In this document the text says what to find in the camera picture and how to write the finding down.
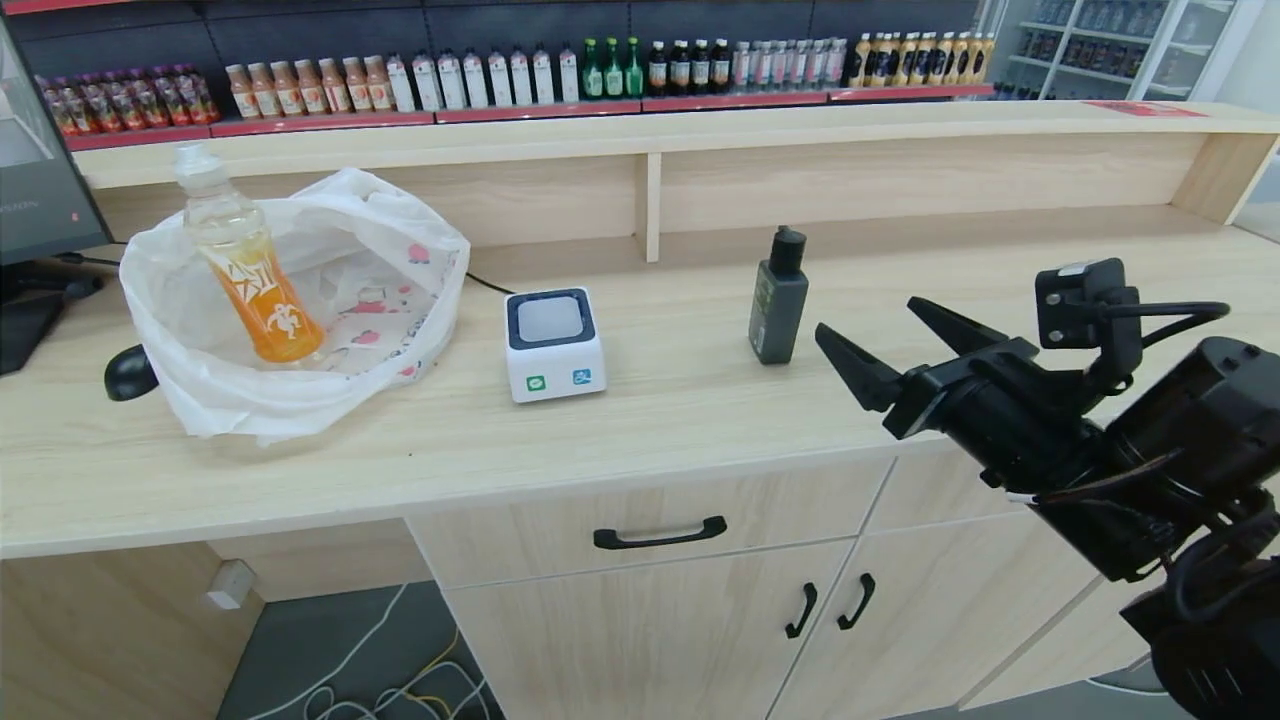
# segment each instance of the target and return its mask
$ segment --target computer mouse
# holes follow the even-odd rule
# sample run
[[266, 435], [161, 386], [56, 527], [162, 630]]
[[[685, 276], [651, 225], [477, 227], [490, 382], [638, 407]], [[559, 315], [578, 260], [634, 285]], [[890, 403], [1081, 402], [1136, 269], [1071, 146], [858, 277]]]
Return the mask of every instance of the computer mouse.
[[102, 382], [106, 383], [106, 396], [118, 402], [142, 397], [160, 384], [141, 345], [122, 350], [111, 357], [102, 373]]

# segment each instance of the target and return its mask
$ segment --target computer monitor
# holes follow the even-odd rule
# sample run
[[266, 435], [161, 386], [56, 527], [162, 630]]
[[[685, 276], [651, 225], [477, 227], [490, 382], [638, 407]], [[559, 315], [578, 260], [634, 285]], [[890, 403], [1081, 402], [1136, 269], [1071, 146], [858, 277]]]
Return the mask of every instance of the computer monitor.
[[68, 296], [101, 287], [31, 261], [110, 241], [0, 10], [0, 375], [27, 363]]

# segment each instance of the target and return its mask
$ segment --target counter top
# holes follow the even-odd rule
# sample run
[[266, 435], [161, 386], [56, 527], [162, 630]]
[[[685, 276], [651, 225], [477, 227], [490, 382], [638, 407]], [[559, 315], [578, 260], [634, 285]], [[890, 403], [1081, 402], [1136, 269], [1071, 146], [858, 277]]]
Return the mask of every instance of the counter top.
[[[1188, 113], [1140, 117], [1076, 101], [924, 102], [317, 129], [206, 142], [233, 177], [246, 177], [924, 137], [1280, 132], [1265, 113], [1175, 105]], [[76, 161], [96, 190], [168, 183], [174, 145], [86, 150]]]
[[[771, 231], [477, 249], [472, 272], [516, 290], [585, 284], [609, 369], [603, 395], [511, 401], [498, 295], [467, 283], [439, 366], [328, 432], [262, 450], [186, 437], [159, 392], [114, 404], [102, 369], [137, 342], [119, 288], [74, 305], [26, 369], [0, 378], [5, 557], [212, 539], [402, 516], [444, 503], [699, 479], [899, 454], [812, 340], [823, 320], [886, 361], [947, 356], [910, 295], [1034, 338], [1036, 272], [1120, 256], [1146, 301], [1225, 300], [1226, 319], [1148, 351], [1138, 391], [1206, 334], [1280, 348], [1271, 242], [1169, 206], [952, 215], [801, 227], [812, 290], [790, 365], [745, 332]], [[1080, 366], [1091, 354], [1043, 354]]]

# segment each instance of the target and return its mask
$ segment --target drawer handle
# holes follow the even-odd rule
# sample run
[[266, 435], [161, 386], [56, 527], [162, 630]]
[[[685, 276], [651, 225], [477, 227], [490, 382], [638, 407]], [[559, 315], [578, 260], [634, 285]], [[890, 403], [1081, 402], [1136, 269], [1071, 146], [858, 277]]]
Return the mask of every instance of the drawer handle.
[[876, 594], [876, 578], [870, 573], [863, 573], [861, 578], [858, 578], [863, 583], [863, 601], [858, 603], [858, 610], [854, 612], [852, 618], [847, 615], [841, 615], [836, 618], [836, 624], [840, 625], [841, 630], [847, 630], [858, 623], [858, 619], [863, 616], [863, 611], [867, 610], [867, 603], [872, 601], [872, 596]]
[[703, 529], [687, 536], [654, 538], [646, 541], [625, 541], [618, 537], [617, 530], [600, 529], [595, 530], [591, 537], [595, 541], [595, 547], [600, 550], [634, 550], [637, 547], [658, 547], [662, 544], [680, 544], [682, 542], [712, 539], [716, 536], [724, 534], [724, 530], [727, 529], [728, 523], [724, 521], [723, 515], [712, 515], [710, 518], [703, 520]]
[[804, 632], [804, 624], [809, 621], [809, 614], [813, 612], [813, 606], [818, 605], [818, 588], [813, 583], [804, 584], [804, 612], [800, 614], [800, 621], [791, 624], [787, 623], [786, 632], [787, 637], [796, 639], [800, 633]]

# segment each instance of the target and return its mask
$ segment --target green glass bottle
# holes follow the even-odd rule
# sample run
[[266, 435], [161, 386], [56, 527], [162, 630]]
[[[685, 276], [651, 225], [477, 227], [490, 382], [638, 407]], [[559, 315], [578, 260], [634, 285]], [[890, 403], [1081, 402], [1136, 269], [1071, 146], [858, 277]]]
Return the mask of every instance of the green glass bottle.
[[627, 97], [644, 97], [644, 65], [640, 63], [640, 38], [628, 37], [631, 63], [627, 64]]
[[582, 95], [588, 100], [599, 100], [604, 96], [604, 73], [600, 72], [600, 54], [595, 50], [595, 38], [586, 38], [586, 50], [582, 53]]
[[617, 100], [622, 97], [625, 82], [622, 79], [622, 65], [618, 64], [618, 38], [607, 37], [604, 44], [609, 49], [609, 61], [604, 67], [604, 95]]

